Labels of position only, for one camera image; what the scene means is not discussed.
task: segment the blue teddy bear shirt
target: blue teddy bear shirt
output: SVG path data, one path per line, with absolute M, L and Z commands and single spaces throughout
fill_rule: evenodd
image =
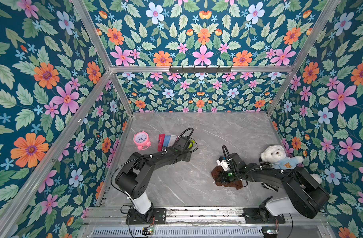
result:
M 298 158 L 286 157 L 274 164 L 271 164 L 271 167 L 274 169 L 295 169 L 296 165 L 299 164 Z

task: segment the clock face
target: clock face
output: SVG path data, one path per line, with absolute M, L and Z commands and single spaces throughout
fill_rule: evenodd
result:
M 147 140 L 147 135 L 144 133 L 138 133 L 136 134 L 136 136 L 134 137 L 134 140 L 136 143 L 143 143 Z

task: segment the brown cloth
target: brown cloth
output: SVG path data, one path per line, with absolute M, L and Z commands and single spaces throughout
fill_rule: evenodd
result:
M 221 183 L 220 181 L 218 181 L 219 176 L 220 176 L 220 172 L 223 171 L 223 170 L 224 169 L 221 166 L 216 166 L 216 168 L 214 168 L 212 170 L 212 177 L 215 180 L 217 186 L 224 185 L 225 187 L 233 187 L 233 188 L 236 188 L 237 190 L 241 189 L 243 187 L 241 180 L 237 180 L 235 182 L 230 182 L 230 183 Z

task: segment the teddy bear head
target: teddy bear head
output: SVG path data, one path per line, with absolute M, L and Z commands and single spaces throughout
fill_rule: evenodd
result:
M 286 157 L 286 151 L 282 145 L 271 145 L 261 153 L 261 159 L 270 164 L 276 163 Z

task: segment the black mounting plate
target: black mounting plate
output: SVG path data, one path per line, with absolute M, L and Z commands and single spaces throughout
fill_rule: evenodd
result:
M 154 224 L 165 224 L 165 218 L 167 216 L 167 209 L 165 208 L 154 208 L 153 210 L 153 216 L 155 217 Z M 138 216 L 138 213 L 135 209 L 131 208 L 128 211 L 128 215 L 126 218 L 126 225 L 150 225 L 152 223 L 152 220 L 150 222 L 144 221 L 140 216 Z
M 258 218 L 260 214 L 260 209 L 258 207 L 244 207 L 243 214 L 247 224 L 262 224 L 262 223 L 275 224 L 277 221 L 279 224 L 286 223 L 283 215 L 275 217 L 270 215 L 269 221 L 267 222 L 260 220 Z

